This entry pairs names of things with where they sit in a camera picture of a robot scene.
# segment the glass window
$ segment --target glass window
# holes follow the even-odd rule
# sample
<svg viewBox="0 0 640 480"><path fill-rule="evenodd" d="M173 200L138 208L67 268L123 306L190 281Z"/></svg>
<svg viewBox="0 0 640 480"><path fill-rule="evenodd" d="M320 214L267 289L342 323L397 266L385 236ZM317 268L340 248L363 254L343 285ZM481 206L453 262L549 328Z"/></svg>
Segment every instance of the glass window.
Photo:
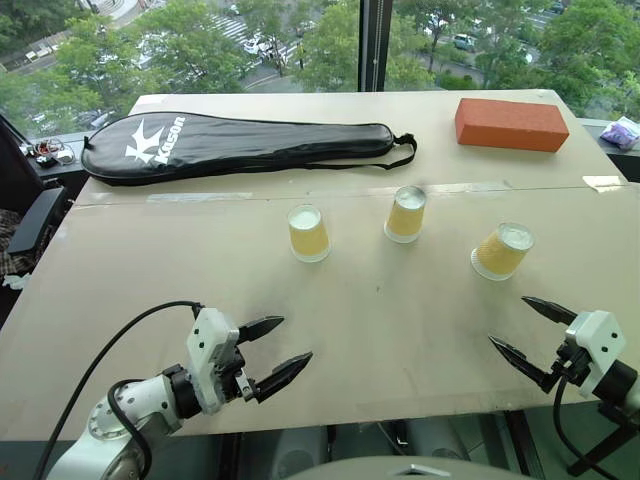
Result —
<svg viewBox="0 0 640 480"><path fill-rule="evenodd" d="M356 90L358 0L0 4L0 112L32 138L145 94Z"/></svg>
<svg viewBox="0 0 640 480"><path fill-rule="evenodd" d="M423 89L555 90L579 117L640 120L634 0L395 0L391 65L416 60ZM387 76L390 88L407 88Z"/></svg>

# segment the crosswalk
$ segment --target crosswalk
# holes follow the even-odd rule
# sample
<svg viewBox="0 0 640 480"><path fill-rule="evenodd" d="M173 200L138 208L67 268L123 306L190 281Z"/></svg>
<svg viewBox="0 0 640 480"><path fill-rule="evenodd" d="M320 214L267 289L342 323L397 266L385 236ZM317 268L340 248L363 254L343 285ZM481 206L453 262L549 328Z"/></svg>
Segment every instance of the crosswalk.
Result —
<svg viewBox="0 0 640 480"><path fill-rule="evenodd" d="M223 17L220 15L212 15L211 20L215 28L222 31L222 35L233 40L237 43L241 48L242 44L249 40L249 31L247 30L247 25L242 20L235 20L233 18ZM285 62L289 61L289 59L293 56L296 51L297 45L286 45L283 44L278 48L280 52L280 56L285 59ZM256 59L251 63L252 67L258 66L262 63L261 59Z"/></svg>

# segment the brick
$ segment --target brick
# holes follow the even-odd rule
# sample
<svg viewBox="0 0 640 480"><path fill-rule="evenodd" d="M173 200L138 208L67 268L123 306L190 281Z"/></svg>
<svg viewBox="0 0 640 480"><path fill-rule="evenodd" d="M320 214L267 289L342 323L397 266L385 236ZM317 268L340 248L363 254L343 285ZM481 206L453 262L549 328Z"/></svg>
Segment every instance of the brick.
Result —
<svg viewBox="0 0 640 480"><path fill-rule="evenodd" d="M569 136L555 105L463 98L455 121L464 145L557 152Z"/></svg>

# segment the white tabletop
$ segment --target white tabletop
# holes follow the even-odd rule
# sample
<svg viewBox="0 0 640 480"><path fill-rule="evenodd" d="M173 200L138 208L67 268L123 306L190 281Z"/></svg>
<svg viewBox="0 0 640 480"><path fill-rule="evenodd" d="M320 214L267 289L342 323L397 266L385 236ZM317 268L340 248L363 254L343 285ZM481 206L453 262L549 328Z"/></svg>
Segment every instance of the white tabletop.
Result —
<svg viewBox="0 0 640 480"><path fill-rule="evenodd" d="M513 99L533 100L538 94L516 92ZM411 113L404 108L390 110L386 120L378 110L397 105L399 98L406 98L405 107L433 105L431 100L441 102L438 95L251 96L256 116L267 118L264 106L280 105L273 118L285 119L289 113L291 120L307 121L348 121L346 114L316 118L309 112L320 103L332 103L333 109L325 110L339 111L345 102L362 102L373 118L359 112L353 121L381 120L396 133L413 131L420 151L431 152L410 167L413 178L399 169L236 175L228 177L229 183L236 182L231 186L227 177L143 188L88 185L83 198L92 200L79 202L67 215L0 332L0 439L46 438L102 345L136 314L174 299L215 306L237 323L284 315L286 322L274 332L242 346L247 371L257 379L293 355L314 352L302 374L264 404L237 400L214 417L187 421L183 434L550 404L552 398L510 367L487 340L487 334L496 335L541 368L551 364L563 329L527 307L521 295L577 311L613 311L629 345L639 341L635 188L598 193L584 183L584 175L619 173L586 132L582 137L564 106L572 136L563 149L575 149L581 162L562 156L572 168L561 166L559 153L536 167L532 152L486 149L504 155L494 161L480 147L465 147L470 148L465 150L469 165L475 160L484 165L484 177L477 165L470 167L473 174L464 175L465 151L455 137L447 143L438 131L425 136L424 124L435 125L432 117L438 112L429 113L425 106L421 117L413 116L412 128ZM442 95L457 103L450 93ZM162 102L177 109L175 102L185 101L184 110L208 108L210 113L223 105L221 115L250 117L246 99L238 97L244 110L237 107L237 115L227 95L165 97ZM191 108L195 104L202 108ZM446 110L450 118L443 120L443 128L452 125L455 106ZM574 144L574 134L582 138L581 145ZM457 154L437 155L430 139ZM447 165L452 159L455 169ZM500 171L508 174L500 176ZM313 182L308 193L302 189L306 175ZM484 191L434 187L486 186L496 180L506 182ZM430 195L422 236L414 244L398 245L384 236L382 225L394 190L407 183L425 186ZM254 195L183 196L237 193L245 186ZM292 256L286 225L287 212L308 201L325 214L333 244L330 256L312 265ZM501 221L527 225L537 243L512 279L494 283L473 271L469 253ZM184 362L191 324L188 309L174 309L127 334L90 380L62 437L79 435L89 409L115 381L152 376ZM622 360L640 366L640 350L627 348ZM575 389L568 389L567 401L580 400Z"/></svg>

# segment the plastic cup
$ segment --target plastic cup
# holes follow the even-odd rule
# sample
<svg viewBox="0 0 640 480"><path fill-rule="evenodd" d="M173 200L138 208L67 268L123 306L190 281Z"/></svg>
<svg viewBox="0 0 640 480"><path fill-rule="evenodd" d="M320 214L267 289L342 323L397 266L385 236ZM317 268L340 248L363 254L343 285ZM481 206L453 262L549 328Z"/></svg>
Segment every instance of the plastic cup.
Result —
<svg viewBox="0 0 640 480"><path fill-rule="evenodd" d="M398 189L384 233L394 242L410 243L420 236L427 195L420 187Z"/></svg>
<svg viewBox="0 0 640 480"><path fill-rule="evenodd" d="M331 251L322 214L313 205L299 205L289 212L291 250L302 262L324 260Z"/></svg>
<svg viewBox="0 0 640 480"><path fill-rule="evenodd" d="M524 225L501 223L471 252L471 265L489 280L506 280L513 275L534 243L533 234Z"/></svg>

